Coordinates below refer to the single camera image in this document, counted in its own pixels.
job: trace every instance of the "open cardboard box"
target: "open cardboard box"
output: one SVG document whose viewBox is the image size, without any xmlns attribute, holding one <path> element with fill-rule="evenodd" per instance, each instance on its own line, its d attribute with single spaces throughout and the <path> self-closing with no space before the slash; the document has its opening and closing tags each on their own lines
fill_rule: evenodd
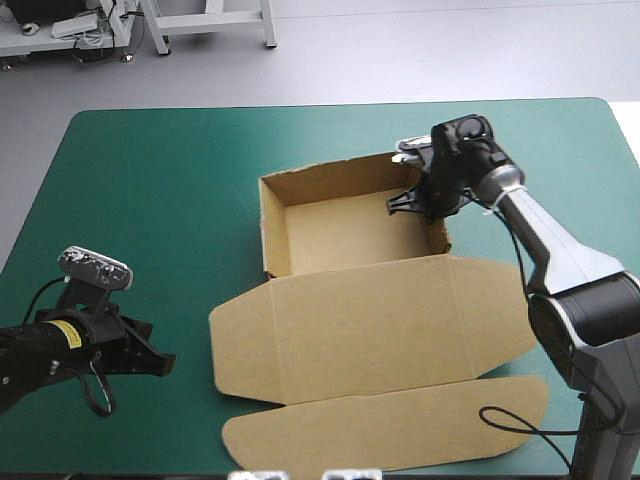
<svg viewBox="0 0 640 480">
<path fill-rule="evenodd" d="M 225 425 L 243 467 L 317 478 L 481 458 L 526 441 L 482 424 L 482 402 L 542 420 L 539 379 L 475 380 L 535 344 L 516 269 L 449 255 L 442 221 L 389 216 L 418 176 L 383 154 L 260 179 L 270 280 L 212 312 L 215 378 L 290 406 Z"/>
</svg>

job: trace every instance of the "metal clamp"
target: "metal clamp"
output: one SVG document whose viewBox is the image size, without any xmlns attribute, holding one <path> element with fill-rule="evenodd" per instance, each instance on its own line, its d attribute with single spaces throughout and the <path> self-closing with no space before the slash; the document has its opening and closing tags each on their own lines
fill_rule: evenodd
<svg viewBox="0 0 640 480">
<path fill-rule="evenodd" d="M 382 480 L 382 470 L 327 470 L 322 474 L 322 480 Z"/>
</svg>

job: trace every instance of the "cardboard flap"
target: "cardboard flap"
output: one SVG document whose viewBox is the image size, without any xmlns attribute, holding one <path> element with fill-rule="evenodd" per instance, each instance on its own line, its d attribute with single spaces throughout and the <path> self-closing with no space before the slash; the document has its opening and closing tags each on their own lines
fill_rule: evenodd
<svg viewBox="0 0 640 480">
<path fill-rule="evenodd" d="M 471 380 L 535 345 L 519 288 L 451 255 L 277 278 L 212 312 L 216 384 L 294 404 Z"/>
<path fill-rule="evenodd" d="M 547 400 L 538 377 L 473 380 L 232 418 L 222 438 L 244 469 L 317 480 L 331 468 L 396 470 L 499 455 L 528 436 L 485 425 L 479 409 L 498 405 L 539 426 Z M 516 426 L 502 416 L 495 420 Z"/>
<path fill-rule="evenodd" d="M 211 328 L 218 389 L 229 395 L 281 403 L 271 285 L 260 285 L 215 312 L 215 318 L 221 320 Z"/>
</svg>

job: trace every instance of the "black cable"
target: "black cable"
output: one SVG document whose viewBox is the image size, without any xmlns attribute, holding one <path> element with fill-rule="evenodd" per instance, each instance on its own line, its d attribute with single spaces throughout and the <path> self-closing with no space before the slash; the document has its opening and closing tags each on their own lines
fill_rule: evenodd
<svg viewBox="0 0 640 480">
<path fill-rule="evenodd" d="M 138 52 L 138 49 L 140 48 L 140 45 L 142 45 L 142 42 L 144 41 L 144 34 L 146 32 L 147 32 L 147 24 L 146 24 L 145 20 L 142 19 L 142 35 L 140 36 L 140 40 L 138 40 L 138 43 L 136 44 L 136 48 L 134 48 L 133 51 L 129 51 L 129 54 L 135 55 Z"/>
<path fill-rule="evenodd" d="M 102 371 L 98 371 L 98 369 L 96 368 L 96 363 L 100 361 L 101 357 L 102 352 L 97 351 L 93 359 L 89 362 L 89 367 L 98 380 L 100 391 L 102 392 L 106 400 L 106 408 L 100 405 L 95 399 L 93 393 L 91 392 L 91 387 L 89 387 L 87 379 L 79 370 L 70 365 L 61 365 L 61 368 L 71 373 L 80 381 L 80 386 L 82 387 L 82 395 L 84 396 L 84 399 L 87 401 L 87 404 L 89 405 L 89 408 L 93 411 L 93 413 L 102 418 L 106 418 L 113 412 L 115 412 L 117 405 L 116 398 L 113 395 L 113 390 L 111 390 L 111 385 L 107 380 L 107 376 L 102 373 Z"/>
<path fill-rule="evenodd" d="M 73 58 L 75 58 L 76 60 L 78 60 L 80 63 L 93 63 L 93 62 L 99 62 L 102 60 L 106 60 L 107 58 L 111 57 L 114 52 L 116 51 L 116 34 L 113 31 L 113 27 L 111 26 L 111 16 L 113 15 L 113 12 L 116 9 L 116 0 L 112 0 L 112 5 L 111 5 L 111 10 L 109 10 L 109 14 L 107 15 L 107 25 L 109 26 L 109 29 L 111 30 L 111 48 L 109 49 L 109 53 L 107 53 L 105 55 L 104 51 L 105 48 L 102 47 L 100 48 L 100 53 L 99 56 L 96 56 L 95 58 L 82 58 L 80 55 L 78 55 L 80 53 L 81 50 L 76 48 L 76 45 L 74 44 L 74 53 L 73 53 Z"/>
<path fill-rule="evenodd" d="M 564 464 L 567 466 L 567 468 L 569 469 L 569 473 L 571 473 L 571 462 L 569 461 L 569 459 L 567 458 L 567 456 L 564 454 L 564 452 L 562 450 L 560 450 L 560 447 L 558 447 L 558 445 L 551 440 L 546 433 L 544 433 L 544 431 L 538 429 L 534 424 L 532 424 L 531 422 L 525 420 L 524 418 L 522 418 L 519 415 L 516 415 L 515 413 L 507 410 L 506 408 L 502 408 L 502 407 L 495 407 L 493 405 L 489 405 L 486 407 L 482 407 L 480 409 L 480 411 L 478 412 L 480 415 L 480 419 L 486 423 L 487 425 L 490 425 L 494 428 L 500 429 L 500 430 L 504 430 L 502 427 L 504 427 L 505 425 L 499 424 L 499 423 L 494 423 L 491 420 L 487 419 L 486 417 L 484 417 L 484 413 L 488 412 L 488 411 L 496 411 L 496 412 L 500 412 L 503 413 L 511 418 L 513 418 L 514 420 L 517 420 L 518 422 L 522 423 L 523 425 L 526 425 L 527 427 L 529 427 L 530 429 L 530 433 L 536 434 L 538 435 L 540 438 L 542 438 L 545 442 L 547 442 L 549 444 L 549 446 L 551 448 L 553 448 L 555 450 L 555 452 L 560 456 L 560 458 L 562 459 L 562 461 L 564 462 Z"/>
<path fill-rule="evenodd" d="M 40 295 L 42 295 L 45 292 L 45 290 L 47 290 L 47 288 L 49 288 L 51 285 L 55 285 L 56 283 L 62 282 L 62 281 L 64 281 L 65 278 L 66 277 L 54 278 L 53 280 L 48 281 L 42 287 L 40 287 L 40 290 L 38 290 L 36 292 L 36 294 L 33 296 L 33 298 L 31 299 L 31 303 L 29 304 L 29 308 L 27 308 L 27 313 L 24 315 L 24 319 L 22 320 L 22 325 L 26 325 L 29 322 L 29 317 L 31 316 L 31 312 L 33 311 L 33 307 L 36 306 L 36 302 L 40 298 Z"/>
</svg>

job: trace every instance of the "green table mat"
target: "green table mat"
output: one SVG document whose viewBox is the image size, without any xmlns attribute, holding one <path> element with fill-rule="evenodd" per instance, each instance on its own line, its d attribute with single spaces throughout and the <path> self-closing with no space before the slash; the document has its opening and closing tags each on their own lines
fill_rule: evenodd
<svg viewBox="0 0 640 480">
<path fill-rule="evenodd" d="M 0 324 L 19 323 L 35 290 L 59 275 L 58 254 L 81 245 L 134 269 L 133 288 L 114 299 L 127 315 L 152 322 L 154 344 L 178 358 L 166 378 L 114 378 L 119 409 L 108 420 L 89 411 L 75 381 L 25 397 L 0 416 L 0 471 L 236 468 L 220 438 L 222 425 L 268 406 L 216 391 L 207 317 L 214 305 L 264 281 L 258 177 L 389 151 L 400 138 L 474 112 L 488 116 L 543 205 L 584 243 L 640 272 L 638 166 L 600 100 L 91 111 L 74 117 L 0 275 Z M 503 227 L 477 207 L 447 223 L 453 253 L 514 262 Z M 48 292 L 41 305 L 56 295 Z M 492 374 L 522 373 L 541 375 L 550 385 L 545 427 L 577 425 L 581 403 L 540 349 Z M 425 432 L 424 441 L 438 438 Z M 573 441 L 559 443 L 570 454 Z M 548 474 L 562 473 L 564 466 L 543 441 L 532 439 L 494 459 L 419 471 Z"/>
</svg>

